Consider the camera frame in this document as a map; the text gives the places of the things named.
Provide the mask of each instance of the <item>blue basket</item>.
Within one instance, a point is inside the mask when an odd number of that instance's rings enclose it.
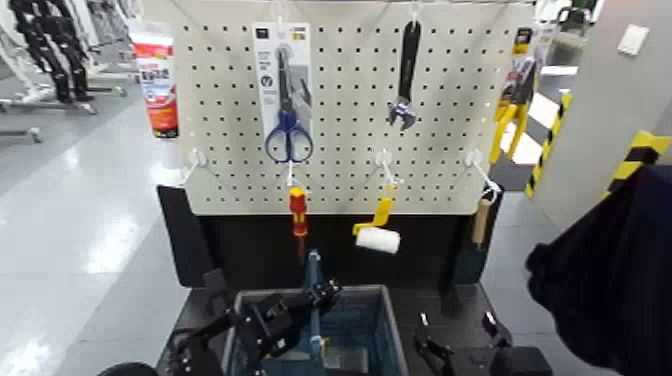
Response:
[[[291,295],[300,290],[243,291],[236,297],[235,309],[240,312],[244,303],[258,302],[275,292]],[[334,308],[319,321],[319,332],[326,340],[324,359],[309,355],[311,331],[307,326],[295,349],[281,358],[262,361],[267,375],[324,376],[333,371],[338,375],[408,376],[385,286],[345,287]],[[359,371],[353,370],[353,364]],[[226,339],[222,367],[228,376],[238,376],[244,374],[246,366],[247,359],[240,349],[240,340],[235,329],[231,329]]]

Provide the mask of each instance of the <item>black wrench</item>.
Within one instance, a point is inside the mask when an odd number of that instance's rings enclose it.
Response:
[[[401,44],[401,62],[399,64],[398,96],[389,106],[390,125],[394,125],[394,121],[397,117],[401,116],[404,121],[401,126],[402,131],[413,126],[416,119],[415,110],[411,105],[411,89],[421,33],[422,29],[420,23],[417,21],[409,22],[404,28],[404,36]]]

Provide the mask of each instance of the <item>wooden handle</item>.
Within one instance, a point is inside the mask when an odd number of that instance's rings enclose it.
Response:
[[[485,228],[488,224],[488,212],[492,202],[490,200],[482,199],[478,202],[478,210],[476,211],[476,218],[474,220],[474,231],[471,234],[471,240],[479,246],[483,243],[485,238]]]

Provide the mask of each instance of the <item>white pegboard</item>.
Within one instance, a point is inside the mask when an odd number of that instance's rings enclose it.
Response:
[[[187,193],[196,214],[285,214],[287,166],[264,152],[254,72],[252,24],[273,21],[267,1],[145,0],[149,18],[172,25],[184,150],[210,160]],[[518,27],[531,4],[425,3],[419,21],[413,103],[406,132],[386,122],[397,95],[401,32],[409,3],[287,2],[284,19],[311,24],[315,153],[296,169],[312,192],[310,213],[372,213],[383,183],[375,155],[393,154],[406,183],[395,214],[471,214],[483,178],[464,166],[466,152],[489,151],[493,122]],[[483,162],[487,171],[489,166]]]

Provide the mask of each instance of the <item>yellow and black striped tape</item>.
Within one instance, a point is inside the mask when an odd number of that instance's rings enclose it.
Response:
[[[539,162],[534,169],[532,169],[532,176],[525,186],[525,194],[528,197],[534,196],[539,180],[541,179],[541,173],[544,171],[544,164],[548,161],[548,157],[551,155],[551,150],[553,149],[553,142],[557,139],[558,133],[562,128],[562,123],[565,120],[565,114],[569,110],[569,106],[572,104],[572,95],[564,94],[560,100],[560,108],[558,109],[558,115],[555,117],[553,126],[548,131],[548,136],[546,136],[546,141],[542,146],[541,156],[539,157]]]
[[[656,163],[670,147],[671,141],[672,137],[656,137],[647,131],[637,132],[628,148],[628,155],[616,169],[614,178],[602,195],[602,199],[620,188],[642,165]]]

